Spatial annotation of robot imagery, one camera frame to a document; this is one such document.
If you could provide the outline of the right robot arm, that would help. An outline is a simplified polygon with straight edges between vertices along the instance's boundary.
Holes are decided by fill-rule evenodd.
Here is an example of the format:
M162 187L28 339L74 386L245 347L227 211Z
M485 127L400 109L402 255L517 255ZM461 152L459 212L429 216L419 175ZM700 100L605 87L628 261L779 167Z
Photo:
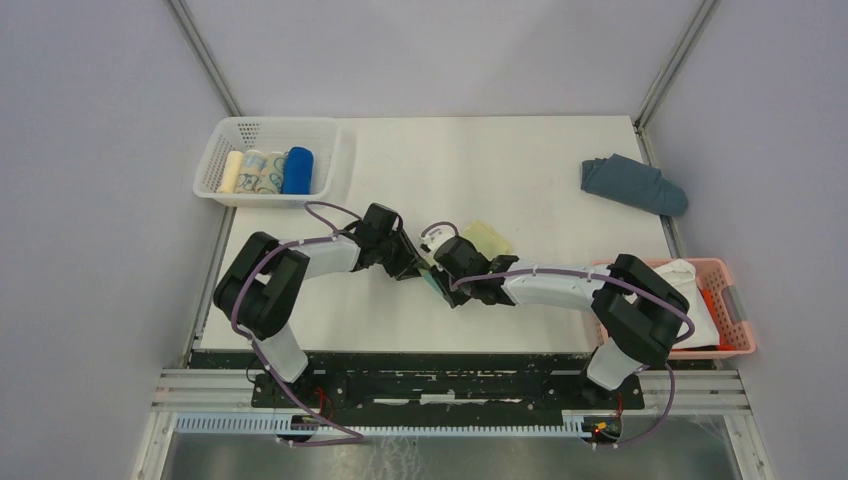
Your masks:
M515 255L485 257L457 234L427 233L421 247L440 272L441 288L457 305L544 305L593 314L609 338L597 347L577 382L591 408L612 401L618 388L647 367L662 367L695 324L689 302L641 259L620 254L606 267L555 267Z

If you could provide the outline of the green yellow towel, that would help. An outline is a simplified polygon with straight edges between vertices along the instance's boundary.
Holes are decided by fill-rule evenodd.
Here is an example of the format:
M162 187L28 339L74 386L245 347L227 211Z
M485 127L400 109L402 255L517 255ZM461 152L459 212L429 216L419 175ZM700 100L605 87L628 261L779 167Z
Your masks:
M419 234L420 249L421 235L427 230L439 225L446 225L455 228L459 237L470 241L474 248L489 261L493 260L498 255L508 255L513 253L512 244L500 235L493 227L480 220L472 221L462 230L458 229L455 224L449 221L440 221L431 224L425 227ZM428 255L423 251L423 259L427 268L420 269L419 272L424 280L442 296L451 308L461 306L469 300L467 295L460 291L453 291L450 289L449 276L435 262L434 254Z

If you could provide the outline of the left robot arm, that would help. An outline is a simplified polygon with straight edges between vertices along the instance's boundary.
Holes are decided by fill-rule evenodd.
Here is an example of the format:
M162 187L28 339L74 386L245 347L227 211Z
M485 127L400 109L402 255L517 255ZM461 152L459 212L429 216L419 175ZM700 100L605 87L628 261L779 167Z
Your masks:
M304 373L307 355L289 325L303 283L375 265L403 281L419 277L427 266L396 211L373 203L360 216L341 207L353 221L339 228L315 212L314 205L306 203L305 210L329 226L328 235L282 240L262 231L253 233L213 293L214 306L248 341L262 366L278 377L276 392L293 407L307 404L315 390L313 378Z

